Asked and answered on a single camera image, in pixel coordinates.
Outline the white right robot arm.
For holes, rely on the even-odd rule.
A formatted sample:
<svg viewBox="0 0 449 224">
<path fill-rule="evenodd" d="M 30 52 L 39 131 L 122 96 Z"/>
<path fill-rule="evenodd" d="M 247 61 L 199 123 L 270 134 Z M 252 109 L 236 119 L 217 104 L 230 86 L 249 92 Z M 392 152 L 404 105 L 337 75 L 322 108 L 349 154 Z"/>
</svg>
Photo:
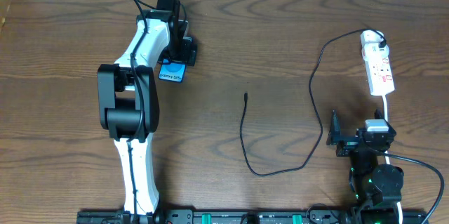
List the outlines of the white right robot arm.
<svg viewBox="0 0 449 224">
<path fill-rule="evenodd" d="M 396 131 L 378 110 L 375 118 L 365 120 L 365 126 L 354 136 L 342 135 L 339 119 L 332 113 L 326 144 L 336 147 L 338 157 L 350 159 L 349 184 L 357 199 L 357 205 L 342 217 L 343 223 L 397 219 L 391 211 L 402 200 L 404 173 L 397 166 L 378 162 L 395 136 Z"/>
</svg>

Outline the blue Galaxy smartphone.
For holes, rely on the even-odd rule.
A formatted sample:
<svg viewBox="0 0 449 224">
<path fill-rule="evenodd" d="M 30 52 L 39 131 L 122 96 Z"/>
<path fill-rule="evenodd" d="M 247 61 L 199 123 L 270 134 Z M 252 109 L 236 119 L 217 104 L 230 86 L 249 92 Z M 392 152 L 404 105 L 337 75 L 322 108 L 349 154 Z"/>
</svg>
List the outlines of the blue Galaxy smartphone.
<svg viewBox="0 0 449 224">
<path fill-rule="evenodd" d="M 181 83 L 184 79 L 186 65 L 174 63 L 162 65 L 159 72 L 159 79 Z"/>
</svg>

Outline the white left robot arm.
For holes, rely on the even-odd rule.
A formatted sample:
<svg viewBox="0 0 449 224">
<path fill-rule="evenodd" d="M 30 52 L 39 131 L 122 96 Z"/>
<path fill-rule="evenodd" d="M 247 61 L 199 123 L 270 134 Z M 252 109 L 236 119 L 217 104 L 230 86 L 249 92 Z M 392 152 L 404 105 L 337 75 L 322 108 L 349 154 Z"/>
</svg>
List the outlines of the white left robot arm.
<svg viewBox="0 0 449 224">
<path fill-rule="evenodd" d="M 181 18 L 180 0 L 150 7 L 134 0 L 136 33 L 122 56 L 97 71 L 100 124 L 119 152 L 126 190 L 124 215 L 132 223 L 156 220 L 159 192 L 152 164 L 152 139 L 159 125 L 156 79 L 182 82 L 196 62 L 197 45 Z"/>
</svg>

